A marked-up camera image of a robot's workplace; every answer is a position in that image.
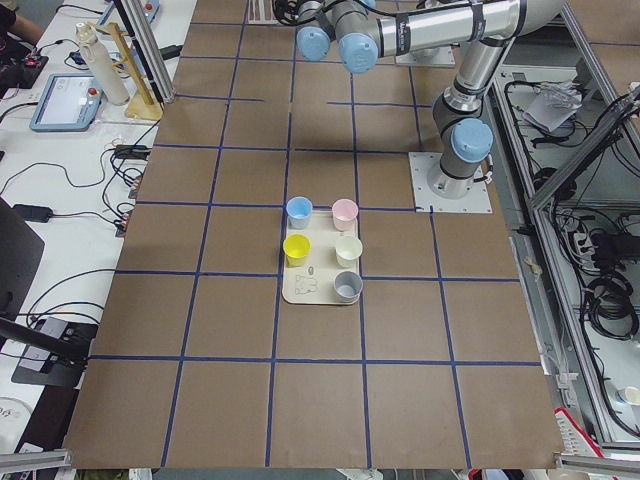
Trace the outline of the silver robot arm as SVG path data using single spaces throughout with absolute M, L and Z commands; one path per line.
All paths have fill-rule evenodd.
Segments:
M 430 190 L 446 199 L 468 194 L 493 133 L 480 114 L 488 87 L 513 41 L 560 13 L 561 1 L 444 1 L 413 11 L 384 12 L 372 1 L 274 1 L 275 19 L 296 30 L 299 52 L 320 61 L 336 44 L 352 74 L 370 71 L 378 59 L 452 43 L 469 48 L 453 83 L 432 107 L 443 142 L 439 163 L 427 174 Z

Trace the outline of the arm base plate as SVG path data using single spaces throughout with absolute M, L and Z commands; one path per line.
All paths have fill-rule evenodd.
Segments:
M 433 68 L 453 68 L 456 64 L 450 46 L 415 50 L 396 56 L 395 63 L 405 66 L 424 66 Z
M 440 169 L 441 153 L 408 154 L 415 210 L 424 213 L 491 214 L 488 184 L 481 163 L 474 176 L 457 180 Z

